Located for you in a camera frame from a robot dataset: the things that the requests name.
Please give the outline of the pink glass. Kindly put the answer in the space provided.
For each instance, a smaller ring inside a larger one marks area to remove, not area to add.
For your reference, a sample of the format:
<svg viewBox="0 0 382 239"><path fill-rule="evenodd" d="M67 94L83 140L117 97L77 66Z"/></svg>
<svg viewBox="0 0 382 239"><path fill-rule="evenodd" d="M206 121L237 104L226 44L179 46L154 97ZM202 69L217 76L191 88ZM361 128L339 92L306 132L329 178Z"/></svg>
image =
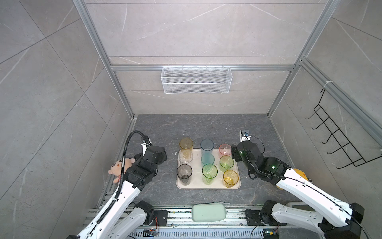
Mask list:
<svg viewBox="0 0 382 239"><path fill-rule="evenodd" d="M223 156L231 156L232 148L229 144L221 144L218 148L219 151L219 157Z"/></svg>

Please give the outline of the short green glass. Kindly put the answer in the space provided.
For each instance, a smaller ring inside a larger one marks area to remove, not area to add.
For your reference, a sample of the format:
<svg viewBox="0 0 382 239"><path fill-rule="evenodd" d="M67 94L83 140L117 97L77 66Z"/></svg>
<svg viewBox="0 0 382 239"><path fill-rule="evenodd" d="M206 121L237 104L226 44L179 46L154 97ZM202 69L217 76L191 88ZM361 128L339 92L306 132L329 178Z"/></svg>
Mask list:
<svg viewBox="0 0 382 239"><path fill-rule="evenodd" d="M219 160L219 168L222 172L230 170L234 166L234 159L229 155L224 155Z"/></svg>

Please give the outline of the short amber glass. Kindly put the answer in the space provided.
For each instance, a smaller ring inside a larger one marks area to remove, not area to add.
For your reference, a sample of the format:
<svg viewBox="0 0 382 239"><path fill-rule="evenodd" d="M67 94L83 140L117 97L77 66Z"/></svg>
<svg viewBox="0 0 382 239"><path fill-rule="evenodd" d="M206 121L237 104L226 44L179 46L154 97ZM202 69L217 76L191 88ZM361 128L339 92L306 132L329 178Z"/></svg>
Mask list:
<svg viewBox="0 0 382 239"><path fill-rule="evenodd" d="M239 176L235 171L227 170L223 174L223 181L227 188L232 188L239 182Z"/></svg>

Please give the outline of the clear glass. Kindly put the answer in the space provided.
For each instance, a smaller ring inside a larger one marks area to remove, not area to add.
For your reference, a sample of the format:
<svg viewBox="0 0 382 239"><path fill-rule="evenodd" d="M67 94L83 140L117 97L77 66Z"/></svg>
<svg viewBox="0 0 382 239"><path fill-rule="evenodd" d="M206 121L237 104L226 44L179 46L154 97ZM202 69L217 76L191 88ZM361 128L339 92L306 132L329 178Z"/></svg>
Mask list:
<svg viewBox="0 0 382 239"><path fill-rule="evenodd" d="M180 150L178 160L181 163L190 163L194 158L192 150Z"/></svg>

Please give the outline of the dark grey glass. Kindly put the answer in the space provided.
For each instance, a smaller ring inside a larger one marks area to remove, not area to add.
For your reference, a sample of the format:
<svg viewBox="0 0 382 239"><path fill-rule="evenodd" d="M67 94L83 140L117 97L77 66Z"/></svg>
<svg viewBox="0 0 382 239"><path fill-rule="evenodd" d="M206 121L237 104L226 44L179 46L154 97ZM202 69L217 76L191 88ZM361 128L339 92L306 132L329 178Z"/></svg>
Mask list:
<svg viewBox="0 0 382 239"><path fill-rule="evenodd" d="M191 178L192 174L193 174L193 169L188 164L181 164L177 168L178 179L180 180L180 182L183 185L189 185L190 184L190 182L191 182L190 178Z"/></svg>

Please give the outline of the tall yellow glass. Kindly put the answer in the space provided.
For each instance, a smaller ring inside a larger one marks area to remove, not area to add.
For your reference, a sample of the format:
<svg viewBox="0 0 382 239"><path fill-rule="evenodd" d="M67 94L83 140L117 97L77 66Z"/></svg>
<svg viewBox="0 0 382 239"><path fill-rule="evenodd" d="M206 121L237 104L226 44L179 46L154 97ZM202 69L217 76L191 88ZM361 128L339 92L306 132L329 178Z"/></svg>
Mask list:
<svg viewBox="0 0 382 239"><path fill-rule="evenodd" d="M181 150L193 150L194 142L189 137L181 139L180 143Z"/></svg>

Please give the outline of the beige plastic tray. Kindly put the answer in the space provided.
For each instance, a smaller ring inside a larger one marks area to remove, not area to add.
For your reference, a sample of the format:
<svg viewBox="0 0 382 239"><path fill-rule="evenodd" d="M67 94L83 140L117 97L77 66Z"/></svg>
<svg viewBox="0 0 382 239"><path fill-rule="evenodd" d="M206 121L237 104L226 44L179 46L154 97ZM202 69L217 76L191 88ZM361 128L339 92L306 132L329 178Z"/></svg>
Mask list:
<svg viewBox="0 0 382 239"><path fill-rule="evenodd" d="M234 190L239 189L241 187L240 182L240 173L238 170L237 163L234 162L234 165L230 170L233 170L238 175L238 182L233 185L230 188L226 187L226 183L223 179L224 172L221 170L220 166L220 153L217 148L215 148L212 151L212 155L214 156L214 165L217 168L217 176L209 183L206 184L207 181L205 180L205 177L203 175L203 164L202 164L202 151L200 148L194 148L193 149L193 160L188 163L188 165L191 166L193 172L189 179L189 181L184 184L179 177L177 177L176 184L179 189L185 189L185 190L207 190L207 189L213 189L213 190Z"/></svg>

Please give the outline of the blue glass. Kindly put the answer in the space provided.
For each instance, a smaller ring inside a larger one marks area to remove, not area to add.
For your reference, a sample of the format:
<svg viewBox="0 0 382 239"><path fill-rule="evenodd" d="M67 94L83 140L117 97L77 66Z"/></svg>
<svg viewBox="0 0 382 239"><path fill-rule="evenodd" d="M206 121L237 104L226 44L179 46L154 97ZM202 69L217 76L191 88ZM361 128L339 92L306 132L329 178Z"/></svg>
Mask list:
<svg viewBox="0 0 382 239"><path fill-rule="evenodd" d="M201 153L204 154L212 154L214 149L214 142L211 139L203 139L201 141Z"/></svg>

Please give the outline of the teal glass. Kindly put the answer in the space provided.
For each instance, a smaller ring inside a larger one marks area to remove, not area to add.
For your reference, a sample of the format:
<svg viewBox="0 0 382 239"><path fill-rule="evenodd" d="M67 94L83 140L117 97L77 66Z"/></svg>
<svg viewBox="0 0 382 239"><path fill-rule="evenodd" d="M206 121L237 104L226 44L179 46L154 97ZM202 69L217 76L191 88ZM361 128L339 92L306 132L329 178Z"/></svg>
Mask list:
<svg viewBox="0 0 382 239"><path fill-rule="evenodd" d="M201 157L202 166L205 166L206 164L214 164L214 162L215 162L215 157L211 153L205 153Z"/></svg>

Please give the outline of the tall light green glass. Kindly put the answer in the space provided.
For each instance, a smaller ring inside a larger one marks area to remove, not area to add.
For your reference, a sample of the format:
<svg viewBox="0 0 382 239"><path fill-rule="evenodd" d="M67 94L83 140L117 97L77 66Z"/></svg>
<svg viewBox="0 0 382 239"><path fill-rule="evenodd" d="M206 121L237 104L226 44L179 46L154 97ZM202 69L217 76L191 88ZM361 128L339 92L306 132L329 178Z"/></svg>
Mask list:
<svg viewBox="0 0 382 239"><path fill-rule="evenodd" d="M218 169L214 164L205 164L202 167L203 183L206 185L212 184L217 177Z"/></svg>

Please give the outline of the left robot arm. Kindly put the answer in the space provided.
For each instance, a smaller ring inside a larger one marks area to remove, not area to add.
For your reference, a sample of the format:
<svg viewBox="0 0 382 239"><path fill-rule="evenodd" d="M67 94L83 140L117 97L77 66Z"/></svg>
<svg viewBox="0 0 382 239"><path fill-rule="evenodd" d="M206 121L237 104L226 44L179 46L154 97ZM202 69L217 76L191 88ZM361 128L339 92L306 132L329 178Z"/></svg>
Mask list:
<svg viewBox="0 0 382 239"><path fill-rule="evenodd" d="M126 165L128 144L134 134L141 135L144 143L142 153L135 155L132 166ZM158 165L167 160L164 147L152 144L149 136L138 130L132 131L125 142L121 158L121 175L118 188L106 205L94 219L77 235L69 235L69 239L126 239L140 226L149 226L154 219L154 206L140 201L121 221L119 218L144 187L158 173Z"/></svg>

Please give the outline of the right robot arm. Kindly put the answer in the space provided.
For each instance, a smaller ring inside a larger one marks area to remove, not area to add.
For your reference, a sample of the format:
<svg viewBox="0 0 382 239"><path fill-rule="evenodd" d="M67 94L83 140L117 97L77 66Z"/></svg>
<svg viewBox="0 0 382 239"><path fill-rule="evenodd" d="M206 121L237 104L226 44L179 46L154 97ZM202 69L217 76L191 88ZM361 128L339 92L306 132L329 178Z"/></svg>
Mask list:
<svg viewBox="0 0 382 239"><path fill-rule="evenodd" d="M278 158L265 157L250 140L231 148L234 160L242 161L250 175L286 190L311 208L303 210L268 200L259 213L263 224L291 224L326 239L359 239L365 231L361 226L365 209L358 203L336 199Z"/></svg>

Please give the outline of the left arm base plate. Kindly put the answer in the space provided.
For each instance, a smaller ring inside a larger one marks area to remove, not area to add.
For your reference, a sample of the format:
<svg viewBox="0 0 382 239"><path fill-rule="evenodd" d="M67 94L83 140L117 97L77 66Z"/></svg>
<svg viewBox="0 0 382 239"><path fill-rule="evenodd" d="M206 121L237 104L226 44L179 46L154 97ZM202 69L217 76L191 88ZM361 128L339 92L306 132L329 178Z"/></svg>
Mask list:
<svg viewBox="0 0 382 239"><path fill-rule="evenodd" d="M145 227L165 227L168 221L167 210L155 210L147 214L146 220L143 223Z"/></svg>

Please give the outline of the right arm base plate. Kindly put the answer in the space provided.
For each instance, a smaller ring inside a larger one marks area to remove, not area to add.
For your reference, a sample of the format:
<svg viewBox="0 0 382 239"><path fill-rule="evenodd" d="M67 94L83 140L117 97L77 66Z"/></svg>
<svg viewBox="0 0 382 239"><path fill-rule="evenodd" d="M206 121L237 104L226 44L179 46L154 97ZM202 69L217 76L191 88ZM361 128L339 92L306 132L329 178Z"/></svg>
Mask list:
<svg viewBox="0 0 382 239"><path fill-rule="evenodd" d="M286 223L277 222L271 213L263 210L245 209L245 219L248 226L286 226Z"/></svg>

